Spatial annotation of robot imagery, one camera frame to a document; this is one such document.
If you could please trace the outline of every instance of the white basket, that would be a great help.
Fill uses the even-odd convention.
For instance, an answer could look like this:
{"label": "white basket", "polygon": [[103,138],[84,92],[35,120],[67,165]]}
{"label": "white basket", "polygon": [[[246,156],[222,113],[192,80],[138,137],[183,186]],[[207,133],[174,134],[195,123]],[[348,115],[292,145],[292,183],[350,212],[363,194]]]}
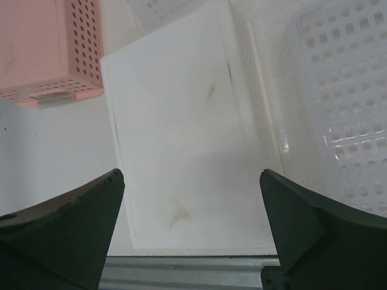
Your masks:
{"label": "white basket", "polygon": [[268,167],[385,215],[387,3],[306,2],[212,1],[102,59],[133,254],[275,253]]}
{"label": "white basket", "polygon": [[294,180],[387,215],[387,2],[309,6],[292,18],[277,62]]}

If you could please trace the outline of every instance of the dirt stain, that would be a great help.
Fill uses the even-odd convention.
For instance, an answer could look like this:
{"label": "dirt stain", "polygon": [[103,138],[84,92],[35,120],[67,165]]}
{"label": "dirt stain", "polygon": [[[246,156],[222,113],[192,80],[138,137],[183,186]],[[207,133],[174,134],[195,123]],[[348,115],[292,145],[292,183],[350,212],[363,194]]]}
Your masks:
{"label": "dirt stain", "polygon": [[215,84],[213,84],[208,90],[207,101],[209,101],[212,98],[214,92],[215,92]]}
{"label": "dirt stain", "polygon": [[169,226],[172,228],[174,225],[181,221],[190,222],[192,224],[193,219],[191,213],[185,208],[182,208],[179,200],[175,199],[174,204],[176,205],[177,210],[169,222]]}

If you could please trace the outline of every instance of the metal surface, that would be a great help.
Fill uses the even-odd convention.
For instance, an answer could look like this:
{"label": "metal surface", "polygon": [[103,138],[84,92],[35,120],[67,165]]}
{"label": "metal surface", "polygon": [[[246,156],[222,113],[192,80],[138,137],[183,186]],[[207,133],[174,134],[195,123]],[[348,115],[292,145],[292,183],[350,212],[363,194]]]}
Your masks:
{"label": "metal surface", "polygon": [[108,257],[100,290],[262,289],[276,257]]}

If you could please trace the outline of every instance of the pink basket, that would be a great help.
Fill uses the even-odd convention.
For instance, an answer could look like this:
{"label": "pink basket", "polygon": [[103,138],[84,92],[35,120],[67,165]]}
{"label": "pink basket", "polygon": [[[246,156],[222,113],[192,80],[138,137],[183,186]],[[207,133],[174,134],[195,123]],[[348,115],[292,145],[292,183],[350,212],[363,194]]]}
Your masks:
{"label": "pink basket", "polygon": [[103,92],[99,0],[0,0],[0,19],[0,99],[35,106]]}

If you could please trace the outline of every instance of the white plastic tray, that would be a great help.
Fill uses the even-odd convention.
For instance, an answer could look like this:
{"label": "white plastic tray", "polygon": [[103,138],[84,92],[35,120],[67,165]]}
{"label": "white plastic tray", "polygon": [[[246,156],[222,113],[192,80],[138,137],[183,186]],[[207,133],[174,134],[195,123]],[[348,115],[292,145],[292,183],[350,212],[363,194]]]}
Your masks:
{"label": "white plastic tray", "polygon": [[234,17],[211,2],[102,59],[135,253],[275,253],[259,175],[282,168]]}

